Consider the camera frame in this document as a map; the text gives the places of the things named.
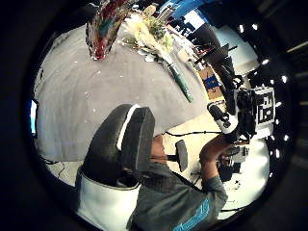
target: gray t-shirt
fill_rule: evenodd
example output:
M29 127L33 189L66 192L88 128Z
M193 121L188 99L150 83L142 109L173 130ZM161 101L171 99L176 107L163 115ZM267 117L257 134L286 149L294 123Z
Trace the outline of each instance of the gray t-shirt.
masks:
M202 191L177 177L167 165L153 163L176 178L173 192L161 193L141 186L133 222L144 231L205 230L216 221L227 200L219 176L208 180Z

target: bouquet of flowers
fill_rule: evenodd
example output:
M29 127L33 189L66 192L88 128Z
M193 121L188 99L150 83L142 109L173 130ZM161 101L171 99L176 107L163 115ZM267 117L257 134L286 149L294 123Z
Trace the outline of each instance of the bouquet of flowers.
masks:
M87 23L86 42L93 60L105 59L117 31L136 0L102 0L92 22Z
M174 64L169 53L173 49L173 37L164 28L161 21L153 16L145 14L132 14L126 18L125 28L131 34L122 39L122 44L134 49L141 50L158 57L160 62L166 62L176 83L185 94L189 102L193 101L193 96L187 84Z

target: light fixture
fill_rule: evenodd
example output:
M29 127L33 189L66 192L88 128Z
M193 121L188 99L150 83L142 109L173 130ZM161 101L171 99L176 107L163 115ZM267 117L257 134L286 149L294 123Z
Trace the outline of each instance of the light fixture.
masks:
M244 26L241 24L240 25L240 32L242 33L244 31Z
M278 107L280 107L281 105L282 105L281 102L277 102L277 103L275 104L275 107L278 108Z
M258 167L264 167L268 163L269 159L266 156L259 156L255 158L255 163Z
M268 64L269 61L270 61L269 59L265 59L265 60L262 61L262 64Z
M283 75L283 76L281 76L281 80L282 80L283 83L287 83L288 77Z
M252 28L253 28L253 30L255 30L255 31L258 30L258 24L253 23L253 24L252 24Z
M289 137L288 135L285 135L285 137L283 138L283 140L284 140L284 141L288 141L289 138L290 138L290 137Z
M278 149L275 150L276 158L278 159L280 157L280 151Z

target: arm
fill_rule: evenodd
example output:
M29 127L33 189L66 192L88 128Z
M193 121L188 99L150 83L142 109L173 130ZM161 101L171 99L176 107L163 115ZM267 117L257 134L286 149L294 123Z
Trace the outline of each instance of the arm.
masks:
M163 146L163 136L159 135L153 138L151 162L158 162L161 164L167 164L167 155Z
M200 152L201 176L203 183L218 176L216 158L231 146L232 144L224 139L223 134L216 136L203 146Z

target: cardboard box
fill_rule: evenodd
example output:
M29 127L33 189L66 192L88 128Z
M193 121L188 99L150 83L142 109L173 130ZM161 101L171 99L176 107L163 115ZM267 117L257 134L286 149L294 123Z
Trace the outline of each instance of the cardboard box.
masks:
M223 96L219 88L218 78L209 66L203 70L200 70L199 75L208 93L209 99L217 99Z

